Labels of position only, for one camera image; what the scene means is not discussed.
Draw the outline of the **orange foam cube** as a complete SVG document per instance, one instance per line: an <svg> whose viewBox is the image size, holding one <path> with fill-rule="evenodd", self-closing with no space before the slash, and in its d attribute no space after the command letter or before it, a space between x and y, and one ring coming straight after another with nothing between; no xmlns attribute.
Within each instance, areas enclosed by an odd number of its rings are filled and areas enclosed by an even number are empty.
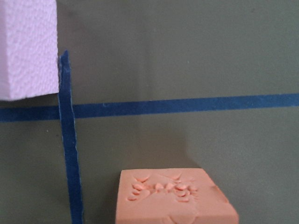
<svg viewBox="0 0 299 224"><path fill-rule="evenodd" d="M237 224L239 215L202 168L127 169L117 224Z"/></svg>

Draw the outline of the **brown paper table cover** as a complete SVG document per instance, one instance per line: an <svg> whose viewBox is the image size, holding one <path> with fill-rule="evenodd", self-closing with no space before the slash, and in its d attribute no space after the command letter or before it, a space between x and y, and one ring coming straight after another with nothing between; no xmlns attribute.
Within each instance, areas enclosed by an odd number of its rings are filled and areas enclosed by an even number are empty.
<svg viewBox="0 0 299 224"><path fill-rule="evenodd" d="M59 0L86 224L120 172L203 168L242 224L299 221L296 0Z"/></svg>

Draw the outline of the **pink foam cube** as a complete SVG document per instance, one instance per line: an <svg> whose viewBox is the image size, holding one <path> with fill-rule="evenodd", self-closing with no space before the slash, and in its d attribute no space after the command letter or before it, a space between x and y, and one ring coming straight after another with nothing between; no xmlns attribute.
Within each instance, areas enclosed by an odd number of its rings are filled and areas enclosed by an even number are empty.
<svg viewBox="0 0 299 224"><path fill-rule="evenodd" d="M59 91L57 3L0 2L0 99L15 101Z"/></svg>

